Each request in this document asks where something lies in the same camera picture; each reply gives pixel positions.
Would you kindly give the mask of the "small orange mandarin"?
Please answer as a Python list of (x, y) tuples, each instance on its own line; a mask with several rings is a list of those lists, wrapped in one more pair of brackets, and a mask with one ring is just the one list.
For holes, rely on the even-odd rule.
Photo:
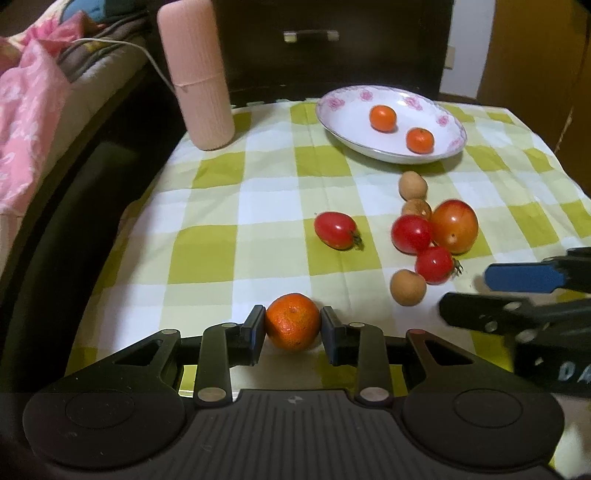
[(266, 308), (264, 329), (276, 348), (287, 352), (307, 350), (321, 330), (321, 313), (301, 293), (278, 297)]

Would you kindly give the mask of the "red cherry tomato with stem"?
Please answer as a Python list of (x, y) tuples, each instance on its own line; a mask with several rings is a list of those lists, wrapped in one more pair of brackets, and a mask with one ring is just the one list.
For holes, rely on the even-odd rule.
[(441, 246), (431, 246), (417, 255), (415, 272), (431, 285), (439, 285), (463, 273), (463, 267)]

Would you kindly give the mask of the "large red orange tomato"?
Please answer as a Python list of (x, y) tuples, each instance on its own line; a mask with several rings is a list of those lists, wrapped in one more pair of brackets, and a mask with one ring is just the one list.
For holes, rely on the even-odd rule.
[(432, 213), (433, 242), (454, 255), (467, 253), (476, 242), (479, 223), (475, 211), (465, 202), (446, 200)]

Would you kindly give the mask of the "oblong red cherry tomato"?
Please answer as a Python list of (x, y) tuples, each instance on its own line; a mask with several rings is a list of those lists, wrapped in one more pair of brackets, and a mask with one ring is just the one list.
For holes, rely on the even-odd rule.
[(352, 217), (341, 212), (322, 212), (314, 221), (315, 234), (332, 249), (363, 249), (363, 239)]

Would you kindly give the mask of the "round red cherry tomato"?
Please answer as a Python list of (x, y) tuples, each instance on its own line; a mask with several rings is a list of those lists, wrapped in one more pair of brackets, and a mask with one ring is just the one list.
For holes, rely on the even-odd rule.
[(433, 241), (432, 228), (428, 220), (419, 215), (403, 215), (391, 228), (391, 239), (399, 251), (417, 255), (427, 250)]

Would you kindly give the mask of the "green white checkered tablecloth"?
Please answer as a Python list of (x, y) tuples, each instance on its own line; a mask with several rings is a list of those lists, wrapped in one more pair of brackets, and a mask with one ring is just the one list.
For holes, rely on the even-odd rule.
[[(496, 261), (530, 261), (590, 242), (590, 202), (543, 142), (512, 114), (452, 106), (468, 131), (458, 160), (399, 167), (332, 141), (311, 103), (238, 113), (242, 138), (219, 152), (188, 139), (125, 216), (85, 312), (79, 339), (104, 355), (173, 327), (193, 335), (273, 301), (329, 305), (344, 321), (388, 334), (445, 328), (438, 299), (473, 291)], [(428, 286), (413, 307), (391, 279), (415, 275), (394, 245), (401, 216), (458, 199), (473, 219), (462, 274)]]

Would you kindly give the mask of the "orange mandarin right in plate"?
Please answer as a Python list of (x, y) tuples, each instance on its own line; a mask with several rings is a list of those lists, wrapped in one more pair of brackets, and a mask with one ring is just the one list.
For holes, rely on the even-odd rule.
[(406, 145), (411, 152), (420, 155), (430, 154), (435, 147), (435, 137), (429, 130), (415, 127), (407, 132)]

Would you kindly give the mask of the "orange mandarin in plate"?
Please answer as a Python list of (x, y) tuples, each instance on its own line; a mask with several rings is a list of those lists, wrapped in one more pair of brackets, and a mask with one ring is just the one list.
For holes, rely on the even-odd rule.
[(375, 105), (370, 109), (370, 125), (382, 133), (394, 132), (397, 128), (397, 113), (387, 105)]
[(420, 155), (430, 154), (435, 147), (435, 137), (429, 130), (415, 127), (407, 132), (406, 145), (411, 152)]

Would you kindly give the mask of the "brown wooden wardrobe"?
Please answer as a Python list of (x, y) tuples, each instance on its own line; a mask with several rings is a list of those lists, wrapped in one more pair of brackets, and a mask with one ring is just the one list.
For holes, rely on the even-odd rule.
[(590, 14), (578, 1), (498, 1), (478, 92), (510, 109), (590, 192)]

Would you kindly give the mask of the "orange mandarin far in plate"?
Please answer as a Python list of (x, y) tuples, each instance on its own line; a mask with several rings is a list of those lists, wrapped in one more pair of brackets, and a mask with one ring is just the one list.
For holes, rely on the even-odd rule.
[(370, 125), (382, 133), (394, 132), (397, 128), (397, 113), (387, 105), (375, 105), (370, 109)]

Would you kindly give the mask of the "white floral plate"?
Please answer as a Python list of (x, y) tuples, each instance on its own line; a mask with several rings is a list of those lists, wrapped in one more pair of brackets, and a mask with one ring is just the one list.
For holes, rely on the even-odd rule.
[(346, 147), (388, 163), (419, 165), (462, 152), (467, 132), (434, 101), (399, 88), (342, 87), (322, 96), (318, 121)]

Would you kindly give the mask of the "dark wooden nightstand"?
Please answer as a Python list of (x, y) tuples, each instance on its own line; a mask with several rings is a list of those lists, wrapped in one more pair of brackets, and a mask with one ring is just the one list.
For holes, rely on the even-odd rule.
[[(352, 85), (437, 97), (454, 4), (446, 0), (214, 2), (230, 101), (318, 98)], [(331, 29), (338, 42), (287, 44), (287, 30)]]

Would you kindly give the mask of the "grey striped mattress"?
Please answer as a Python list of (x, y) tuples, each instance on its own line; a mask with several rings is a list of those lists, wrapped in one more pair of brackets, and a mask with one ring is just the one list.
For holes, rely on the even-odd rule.
[(150, 30), (148, 16), (127, 16), (99, 32), (93, 42), (67, 48), (58, 66), (70, 82), (47, 160), (46, 177), (57, 161), (81, 136), (99, 110), (143, 67), (147, 58), (139, 48)]

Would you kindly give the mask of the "pink floral blanket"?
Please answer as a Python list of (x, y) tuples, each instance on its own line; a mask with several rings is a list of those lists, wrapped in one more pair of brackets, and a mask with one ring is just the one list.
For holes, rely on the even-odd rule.
[(97, 24), (85, 13), (71, 20), (56, 1), (25, 31), (1, 39), (1, 264), (5, 265), (46, 168), (71, 84), (59, 54)]

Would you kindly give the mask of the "pink ribbed cylinder container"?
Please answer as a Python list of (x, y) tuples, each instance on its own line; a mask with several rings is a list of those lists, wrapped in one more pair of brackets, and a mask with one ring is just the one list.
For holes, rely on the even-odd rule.
[(190, 140), (215, 150), (235, 135), (211, 1), (173, 1), (157, 12), (171, 82)]

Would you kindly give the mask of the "blue cloth on bed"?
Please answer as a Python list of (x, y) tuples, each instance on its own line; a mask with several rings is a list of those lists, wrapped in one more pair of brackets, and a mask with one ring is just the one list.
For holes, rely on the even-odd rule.
[(72, 0), (63, 10), (60, 20), (69, 20), (82, 11), (97, 24), (114, 23), (126, 16), (144, 12), (149, 6), (146, 0)]

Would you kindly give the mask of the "wall power socket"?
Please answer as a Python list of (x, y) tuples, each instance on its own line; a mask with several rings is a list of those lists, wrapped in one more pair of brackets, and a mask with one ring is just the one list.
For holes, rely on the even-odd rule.
[(452, 45), (447, 47), (446, 57), (444, 68), (448, 70), (453, 70), (455, 65), (455, 58), (456, 58), (456, 48)]

